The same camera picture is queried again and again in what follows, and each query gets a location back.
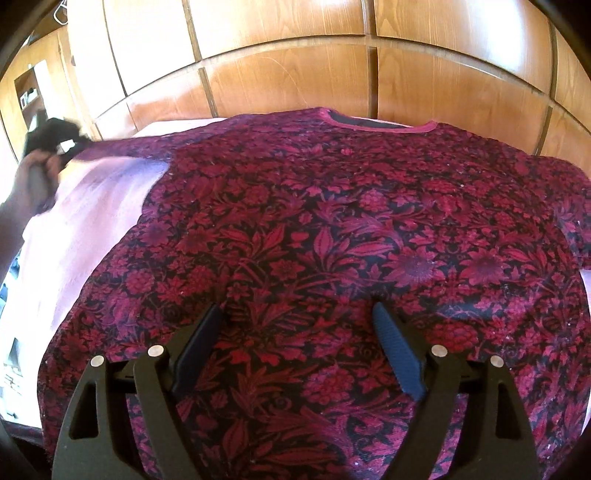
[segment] wooden wall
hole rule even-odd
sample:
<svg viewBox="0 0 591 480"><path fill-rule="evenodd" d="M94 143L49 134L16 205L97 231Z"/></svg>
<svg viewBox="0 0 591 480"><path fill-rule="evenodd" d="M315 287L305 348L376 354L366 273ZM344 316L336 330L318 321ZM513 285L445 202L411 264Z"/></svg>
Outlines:
<svg viewBox="0 0 591 480"><path fill-rule="evenodd" d="M14 154L18 158L24 146L27 125L21 112L14 82L43 60L47 62L51 83L60 99L64 117L76 120L87 135L100 138L86 106L86 96L82 95L78 87L69 51L67 29L61 27L35 43L23 47L0 79L0 113Z"/></svg>
<svg viewBox="0 0 591 480"><path fill-rule="evenodd" d="M12 188L17 162L0 118L0 202L6 200Z"/></svg>
<svg viewBox="0 0 591 480"><path fill-rule="evenodd" d="M70 90L105 138L323 105L451 123L591 174L591 81L528 0L69 0L68 14Z"/></svg>

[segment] silver bolt head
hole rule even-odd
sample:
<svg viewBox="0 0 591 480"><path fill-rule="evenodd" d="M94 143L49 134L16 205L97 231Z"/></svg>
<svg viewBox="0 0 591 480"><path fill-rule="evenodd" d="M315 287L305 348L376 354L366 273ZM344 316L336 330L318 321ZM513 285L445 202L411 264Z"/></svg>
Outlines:
<svg viewBox="0 0 591 480"><path fill-rule="evenodd" d="M162 345L152 345L148 348L148 355L157 357L164 353L164 347Z"/></svg>
<svg viewBox="0 0 591 480"><path fill-rule="evenodd" d="M445 348L443 345L433 345L431 347L431 353L435 356L438 356L439 358L443 358L447 355L447 348Z"/></svg>
<svg viewBox="0 0 591 480"><path fill-rule="evenodd" d="M500 356L493 355L491 357L491 364L493 367L501 368L503 365L505 365L505 362Z"/></svg>
<svg viewBox="0 0 591 480"><path fill-rule="evenodd" d="M92 360L90 360L90 364L93 367L100 367L104 363L105 363L105 357L102 355L94 356L94 357L92 357Z"/></svg>

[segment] pink fabric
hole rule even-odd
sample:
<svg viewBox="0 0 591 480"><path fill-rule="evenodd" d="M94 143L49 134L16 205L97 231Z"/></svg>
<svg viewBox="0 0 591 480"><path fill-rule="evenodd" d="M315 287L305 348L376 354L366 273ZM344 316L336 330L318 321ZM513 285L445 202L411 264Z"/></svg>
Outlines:
<svg viewBox="0 0 591 480"><path fill-rule="evenodd" d="M41 363L49 452L93 355L133 358L214 300L228 321L178 405L211 477L377 478L414 408L371 327L382 298L431 343L502 355L544 472L564 458L589 398L578 228L588 179L450 125L398 135L325 113L238 117L84 152L171 166Z"/></svg>
<svg viewBox="0 0 591 480"><path fill-rule="evenodd" d="M92 271L137 223L146 195L167 168L131 157L79 165L60 185L55 207L31 220L21 274L2 315L3 343L16 337L22 344L25 401L37 403L37 371L47 345Z"/></svg>

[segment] wooden cabinet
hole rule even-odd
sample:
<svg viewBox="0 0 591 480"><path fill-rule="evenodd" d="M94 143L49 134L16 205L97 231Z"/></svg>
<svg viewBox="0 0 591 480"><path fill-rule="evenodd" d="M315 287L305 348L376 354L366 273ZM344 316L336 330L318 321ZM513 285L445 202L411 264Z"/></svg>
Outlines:
<svg viewBox="0 0 591 480"><path fill-rule="evenodd" d="M552 111L541 154L571 162L591 177L591 135L567 113Z"/></svg>
<svg viewBox="0 0 591 480"><path fill-rule="evenodd" d="M548 19L528 0L375 0L378 35L456 50L550 91Z"/></svg>
<svg viewBox="0 0 591 480"><path fill-rule="evenodd" d="M101 136L106 139L128 138L138 132L127 102L124 100L109 108L96 119Z"/></svg>
<svg viewBox="0 0 591 480"><path fill-rule="evenodd" d="M76 107L77 120L80 124L82 133L86 134L92 140L100 140L100 134L95 127L84 93L80 88L67 28L60 28L58 30L57 40L60 47L61 62L64 67L64 73L66 74L68 87L70 88L70 94Z"/></svg>
<svg viewBox="0 0 591 480"><path fill-rule="evenodd" d="M207 68L220 116L315 106L368 115L362 45L317 45L255 53Z"/></svg>
<svg viewBox="0 0 591 480"><path fill-rule="evenodd" d="M558 49L556 101L591 130L591 80L558 31L556 43Z"/></svg>
<svg viewBox="0 0 591 480"><path fill-rule="evenodd" d="M12 147L10 145L10 140L6 134L6 130L4 128L3 119L0 117L0 168L8 168L7 173L10 172L14 173L14 165L17 163L17 158L12 151Z"/></svg>
<svg viewBox="0 0 591 480"><path fill-rule="evenodd" d="M189 0L201 55L312 35L363 35L362 0Z"/></svg>
<svg viewBox="0 0 591 480"><path fill-rule="evenodd" d="M80 90L96 118L125 98L102 0L69 0L67 29Z"/></svg>
<svg viewBox="0 0 591 480"><path fill-rule="evenodd" d="M428 53L378 49L380 119L437 120L533 153L546 101L517 83Z"/></svg>
<svg viewBox="0 0 591 480"><path fill-rule="evenodd" d="M41 88L45 102L47 103L48 97L51 96L52 103L58 106L61 115L81 122L64 70L59 45L60 31L61 29L55 30L35 43L23 47L0 79L0 112L17 157L20 157L22 153L27 124L22 115L14 82L38 63L45 61L47 66L47 80L49 82L47 86L51 92Z"/></svg>
<svg viewBox="0 0 591 480"><path fill-rule="evenodd" d="M138 130L152 122L211 117L197 69L156 80L132 94L127 104Z"/></svg>
<svg viewBox="0 0 591 480"><path fill-rule="evenodd" d="M104 4L127 94L195 62L182 0L104 0Z"/></svg>

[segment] floral shirt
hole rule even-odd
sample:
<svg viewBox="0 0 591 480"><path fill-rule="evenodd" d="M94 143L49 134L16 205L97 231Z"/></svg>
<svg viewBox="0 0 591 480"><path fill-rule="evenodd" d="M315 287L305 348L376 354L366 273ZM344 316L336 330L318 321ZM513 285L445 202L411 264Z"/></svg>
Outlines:
<svg viewBox="0 0 591 480"><path fill-rule="evenodd" d="M137 357L216 301L228 322L177 406L211 477L377 479L415 409L372 329L383 299L429 342L503 357L544 475L565 457L589 398L585 174L450 125L336 118L244 115L84 152L170 168L46 352L50 453L93 355ZM434 475L453 456L457 405ZM157 476L136 400L130 409Z"/></svg>

